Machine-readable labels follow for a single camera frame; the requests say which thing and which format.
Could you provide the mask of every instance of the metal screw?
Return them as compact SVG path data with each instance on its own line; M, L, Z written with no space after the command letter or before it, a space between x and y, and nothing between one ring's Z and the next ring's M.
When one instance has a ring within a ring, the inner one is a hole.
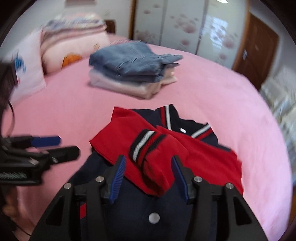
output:
M31 164L33 164L34 166L37 166L39 164L39 161L31 158L31 160L29 161Z
M52 161L54 162L54 163L58 163L59 161L56 159L56 158L54 158L54 157L52 157Z
M201 177L194 177L193 180L196 181L197 183L201 183L202 182L202 178Z
M232 183L227 183L227 184L226 184L226 187L227 187L228 189L233 189L233 188L234 188L234 186L233 186Z
M98 176L98 177L96 177L96 181L97 181L98 183L101 183L101 182L104 181L104 177Z
M64 185L64 188L65 189L70 189L72 187L72 184L71 183L66 183L65 185Z

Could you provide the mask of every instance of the ceiling light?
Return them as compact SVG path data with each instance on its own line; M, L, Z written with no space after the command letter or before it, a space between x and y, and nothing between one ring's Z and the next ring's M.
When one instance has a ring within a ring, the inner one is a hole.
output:
M217 1L221 3L228 3L227 0L217 0Z

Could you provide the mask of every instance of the red stripe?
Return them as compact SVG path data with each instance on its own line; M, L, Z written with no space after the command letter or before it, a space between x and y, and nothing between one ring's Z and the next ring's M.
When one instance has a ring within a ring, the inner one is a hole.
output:
M212 133L213 133L213 130L212 130L212 128L210 128L206 132L204 132L204 133L200 134L199 136L197 136L196 139L202 140L202 139L204 139L205 137L207 137L208 135L210 135Z
M145 145L142 147L142 149L140 150L140 153L138 153L139 158L138 158L138 165L141 166L142 162L143 162L143 158L149 148L149 146L160 136L159 133L155 133L146 143Z
M80 206L80 219L86 217L86 203Z
M166 126L166 119L165 119L165 106L160 108L160 118L161 118L161 123L163 124L164 127Z

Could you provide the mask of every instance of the wire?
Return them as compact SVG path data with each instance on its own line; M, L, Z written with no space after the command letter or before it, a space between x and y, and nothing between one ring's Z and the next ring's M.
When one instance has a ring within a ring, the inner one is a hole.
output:
M11 122L11 125L8 129L8 132L7 132L7 137L10 137L10 135L12 134L13 129L15 127L15 111L13 110L13 107L12 107L12 104L10 103L10 101L8 101L8 104L9 104L10 109L12 111L12 122Z
M25 230L23 230L20 226L18 226L17 224L15 224L21 231L23 231L25 234L27 234L28 236L31 236L31 234L28 234Z

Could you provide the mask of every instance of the pink mattress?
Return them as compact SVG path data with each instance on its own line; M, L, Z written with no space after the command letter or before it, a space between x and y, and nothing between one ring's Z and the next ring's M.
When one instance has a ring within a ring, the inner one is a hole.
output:
M44 184L21 187L20 202L36 224L62 185L90 155L89 140L111 119L114 106L156 109L174 104L180 117L208 122L221 144L242 161L244 198L270 241L284 233L292 199L291 169L282 134L267 105L243 76L201 57L159 46L157 54L182 54L178 82L151 100L140 100L88 86L88 60L46 78L43 91L15 107L14 134L59 135L63 145L77 145L78 161L44 174ZM5 127L11 121L8 112Z

